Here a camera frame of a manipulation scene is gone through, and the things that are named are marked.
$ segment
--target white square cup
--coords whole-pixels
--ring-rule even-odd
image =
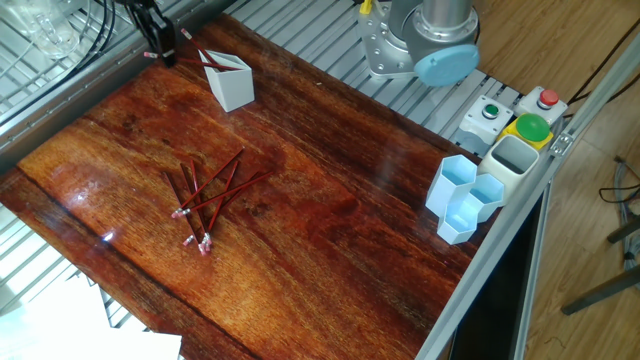
[[[220,71],[208,66],[204,68],[211,92],[218,99],[224,111],[235,110],[255,100],[253,74],[249,65],[234,55],[211,50],[207,50],[207,53],[218,64],[238,69]],[[209,62],[201,52],[200,59],[202,62]]]

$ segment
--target wood grain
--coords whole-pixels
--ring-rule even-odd
[[[413,358],[491,223],[448,246],[424,208],[462,150],[229,17],[196,38],[253,68],[255,102],[227,114],[203,69],[152,66],[5,175],[0,201],[190,359]],[[184,198],[180,162],[203,181],[243,146],[238,181],[276,174],[202,257],[161,172]]]
[[[571,316],[560,308],[622,273],[618,206],[598,196],[613,186],[614,156],[640,168],[640,86],[606,105],[557,174],[545,232],[526,359],[637,359],[640,292],[629,288]],[[623,186],[638,183],[628,176]]]
[[[478,0],[474,4],[482,24],[479,69],[525,94],[538,85],[554,89],[564,101],[640,17],[636,0]]]

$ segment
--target white paper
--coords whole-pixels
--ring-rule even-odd
[[[83,276],[0,317],[0,360],[175,360],[182,337],[111,329],[98,286]]]

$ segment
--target white pencil holder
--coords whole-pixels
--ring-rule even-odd
[[[478,166],[478,174],[491,174],[504,184],[505,205],[538,162],[540,155],[516,136],[506,135],[489,149]]]
[[[211,86],[211,92],[218,99],[224,111],[235,110],[255,100],[253,75],[249,65],[234,55],[210,50],[207,50],[207,53],[218,64],[238,69],[226,71],[210,67],[204,69]],[[200,59],[202,62],[209,62],[202,53],[200,53]]]

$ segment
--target green button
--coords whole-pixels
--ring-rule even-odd
[[[487,106],[484,107],[484,110],[487,113],[489,113],[491,115],[494,115],[494,116],[498,115],[498,113],[500,112],[500,109],[498,109],[498,107],[495,106],[495,105],[487,105]]]
[[[482,109],[482,116],[486,117],[487,119],[493,120],[498,117],[499,112],[500,109],[498,109],[497,106],[488,104],[484,107],[484,109]]]
[[[549,124],[540,115],[523,114],[516,119],[516,130],[529,141],[542,141],[549,136]]]

